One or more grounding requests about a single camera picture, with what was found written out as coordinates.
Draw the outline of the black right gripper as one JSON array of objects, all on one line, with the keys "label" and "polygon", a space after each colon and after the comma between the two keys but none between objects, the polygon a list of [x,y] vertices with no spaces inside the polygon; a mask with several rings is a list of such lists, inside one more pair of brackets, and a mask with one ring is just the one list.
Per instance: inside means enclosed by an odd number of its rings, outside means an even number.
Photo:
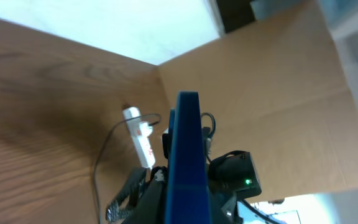
[{"label": "black right gripper", "polygon": [[146,181],[147,169],[134,169],[121,190],[106,207],[106,220],[125,224],[162,224],[167,190],[166,167],[154,167]]}]

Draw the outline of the blue Galaxy smartphone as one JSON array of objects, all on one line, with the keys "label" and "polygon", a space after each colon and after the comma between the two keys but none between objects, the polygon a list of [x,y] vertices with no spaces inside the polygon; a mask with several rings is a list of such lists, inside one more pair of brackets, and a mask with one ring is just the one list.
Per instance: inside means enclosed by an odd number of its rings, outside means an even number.
[{"label": "blue Galaxy smartphone", "polygon": [[181,91],[170,112],[168,183],[164,222],[211,223],[198,93]]}]

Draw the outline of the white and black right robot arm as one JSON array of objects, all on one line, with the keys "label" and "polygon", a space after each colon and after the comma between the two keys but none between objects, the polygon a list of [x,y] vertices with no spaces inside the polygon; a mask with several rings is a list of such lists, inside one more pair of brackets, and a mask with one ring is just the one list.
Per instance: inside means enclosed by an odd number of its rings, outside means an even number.
[{"label": "white and black right robot arm", "polygon": [[[207,165],[209,192],[208,204],[197,205],[180,197],[180,208],[186,208],[190,214],[180,212],[182,223],[242,223],[237,212],[237,202],[255,197],[262,193],[259,178],[252,156],[245,151],[232,151],[211,161]],[[146,170],[136,169],[106,207],[105,219],[108,223],[166,223],[166,198],[168,187],[168,169],[155,167],[150,180],[146,181]],[[204,221],[203,208],[210,209],[210,215]]]}]

